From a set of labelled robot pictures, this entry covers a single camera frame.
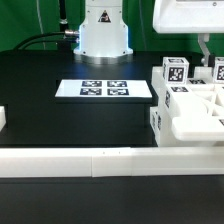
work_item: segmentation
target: white board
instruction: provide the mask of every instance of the white board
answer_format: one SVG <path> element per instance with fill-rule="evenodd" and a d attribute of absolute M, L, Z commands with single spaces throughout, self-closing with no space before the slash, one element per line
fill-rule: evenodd
<path fill-rule="evenodd" d="M 55 96 L 152 98 L 142 80 L 62 80 Z"/>

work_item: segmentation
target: white robot housing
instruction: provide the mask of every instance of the white robot housing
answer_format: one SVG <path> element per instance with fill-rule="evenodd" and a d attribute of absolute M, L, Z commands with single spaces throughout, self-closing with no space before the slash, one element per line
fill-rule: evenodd
<path fill-rule="evenodd" d="M 122 19 L 122 0 L 86 0 L 86 17 L 80 26 L 75 59 L 93 64 L 129 61 L 128 27 Z"/>

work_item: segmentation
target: black table surface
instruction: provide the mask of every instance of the black table surface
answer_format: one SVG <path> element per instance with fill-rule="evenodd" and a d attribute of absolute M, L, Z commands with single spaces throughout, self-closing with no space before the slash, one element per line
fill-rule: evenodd
<path fill-rule="evenodd" d="M 137 52 L 130 63 L 94 66 L 74 63 L 70 53 L 2 52 L 1 147 L 152 146 L 142 102 L 62 103 L 54 95 L 58 82 L 71 78 L 146 80 L 151 88 L 152 66 L 163 56 L 187 57 L 191 74 L 201 59 Z M 222 175 L 0 179 L 2 224 L 223 224 L 223 211 Z"/>
<path fill-rule="evenodd" d="M 145 125 L 142 99 L 55 98 L 62 79 L 146 80 L 151 91 L 153 66 L 163 56 L 184 56 L 191 69 L 201 55 L 187 52 L 137 52 L 133 61 L 117 65 L 75 63 L 71 52 L 6 51 L 0 53 L 0 105 L 7 125 L 0 147 L 141 147 L 154 146 Z"/>

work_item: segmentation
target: white cube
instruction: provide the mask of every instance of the white cube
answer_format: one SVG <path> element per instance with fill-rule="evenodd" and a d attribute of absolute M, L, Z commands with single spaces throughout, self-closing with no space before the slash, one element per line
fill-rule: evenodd
<path fill-rule="evenodd" d="M 215 58 L 215 68 L 213 71 L 213 82 L 224 83 L 224 57 Z"/>
<path fill-rule="evenodd" d="M 2 130 L 2 128 L 5 126 L 6 124 L 6 119 L 5 119 L 5 108 L 4 107 L 0 107 L 0 131 Z"/>
<path fill-rule="evenodd" d="M 163 58 L 163 78 L 166 84 L 185 84 L 188 77 L 189 62 L 186 58 Z"/>

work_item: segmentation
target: stacked blocks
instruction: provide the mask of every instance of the stacked blocks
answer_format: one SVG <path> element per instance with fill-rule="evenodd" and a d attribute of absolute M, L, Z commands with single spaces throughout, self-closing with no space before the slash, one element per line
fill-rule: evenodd
<path fill-rule="evenodd" d="M 193 78 L 188 79 L 188 70 L 185 58 L 173 57 L 153 68 L 159 100 L 150 116 L 156 142 L 159 147 L 223 146 L 224 58 L 216 58 L 214 69 L 196 67 Z"/>
<path fill-rule="evenodd" d="M 213 71 L 213 82 L 224 84 L 224 57 L 215 58 L 215 68 Z"/>

